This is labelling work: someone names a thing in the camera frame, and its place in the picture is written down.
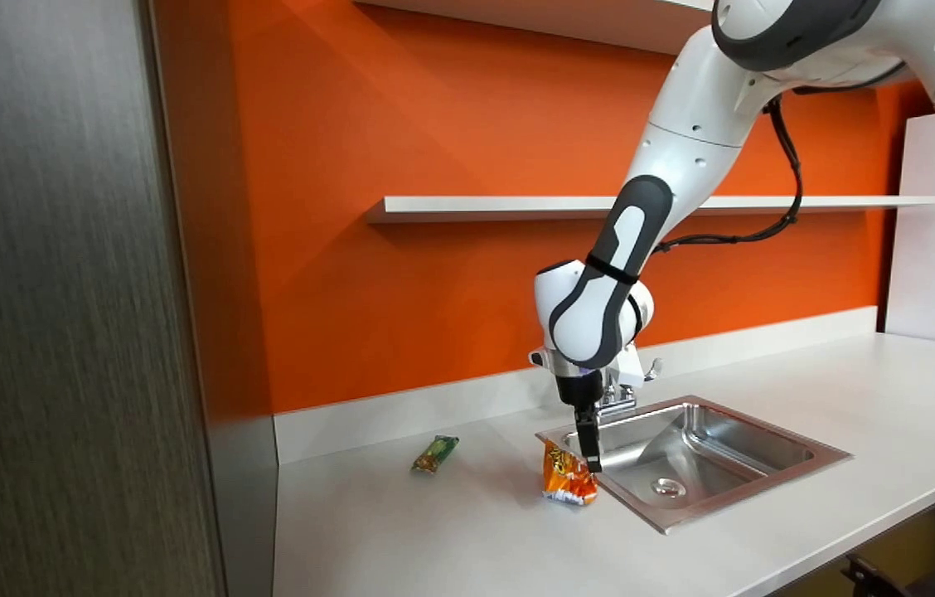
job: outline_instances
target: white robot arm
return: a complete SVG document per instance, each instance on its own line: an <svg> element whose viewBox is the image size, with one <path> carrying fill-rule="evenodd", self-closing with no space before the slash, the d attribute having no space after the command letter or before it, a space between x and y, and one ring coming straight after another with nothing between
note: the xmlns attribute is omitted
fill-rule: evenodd
<svg viewBox="0 0 935 597"><path fill-rule="evenodd" d="M785 89L852 89L907 68L935 101L935 0L717 0L676 56L629 176L583 262L532 279L545 350L572 404L586 464L600 467L596 407L613 372L638 385L634 338L652 320L638 268L733 169L759 112Z"/></svg>

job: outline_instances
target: black cable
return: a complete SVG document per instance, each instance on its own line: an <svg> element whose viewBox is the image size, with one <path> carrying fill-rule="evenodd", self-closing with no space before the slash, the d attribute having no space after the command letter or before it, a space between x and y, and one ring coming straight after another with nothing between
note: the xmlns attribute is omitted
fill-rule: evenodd
<svg viewBox="0 0 935 597"><path fill-rule="evenodd" d="M779 237L781 228L789 228L794 220L797 220L797 206L802 206L802 169L797 169L797 152L794 152L794 143L789 137L789 127L785 127L785 116L779 109L779 95L764 106L769 112L769 122L771 122L771 134L789 161L789 169L794 176L794 196L789 204L789 208L764 228L759 231L748 231L748 237L717 237L717 231L702 231L702 237L680 237L680 240L668 240L668 241L659 241L652 251L668 251L676 245L741 245L741 241L763 241L763 240L771 240Z"/></svg>

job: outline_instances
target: orange wall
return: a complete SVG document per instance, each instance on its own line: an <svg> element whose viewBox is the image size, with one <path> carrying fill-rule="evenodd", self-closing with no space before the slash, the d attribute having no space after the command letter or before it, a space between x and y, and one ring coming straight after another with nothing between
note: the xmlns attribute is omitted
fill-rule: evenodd
<svg viewBox="0 0 935 597"><path fill-rule="evenodd" d="M507 35L347 0L227 0L270 407L523 368L530 279L596 224L374 227L397 193L616 193L668 56ZM810 193L888 193L894 101L785 102ZM719 193L785 193L759 127ZM686 228L759 227L696 216ZM764 245L645 268L638 338L876 305L881 216L804 216Z"/></svg>

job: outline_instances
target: sink basin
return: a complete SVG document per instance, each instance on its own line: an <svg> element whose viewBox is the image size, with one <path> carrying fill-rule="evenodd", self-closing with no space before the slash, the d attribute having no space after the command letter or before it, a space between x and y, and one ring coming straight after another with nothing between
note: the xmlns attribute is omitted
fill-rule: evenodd
<svg viewBox="0 0 935 597"><path fill-rule="evenodd" d="M572 429L542 437L580 459ZM838 459L847 454L686 396L600 422L596 481L666 533Z"/></svg>

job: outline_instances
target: small orange object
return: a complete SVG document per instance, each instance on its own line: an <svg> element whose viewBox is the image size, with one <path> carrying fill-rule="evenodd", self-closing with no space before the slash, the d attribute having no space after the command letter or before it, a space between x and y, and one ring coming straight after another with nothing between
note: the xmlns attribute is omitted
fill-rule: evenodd
<svg viewBox="0 0 935 597"><path fill-rule="evenodd" d="M590 476L590 467L580 464L561 446L554 446L545 437L540 437L540 441L542 441L542 467L540 467L542 493L549 502L561 502L561 504L578 504L578 508L592 504L596 502L596 479Z"/></svg>

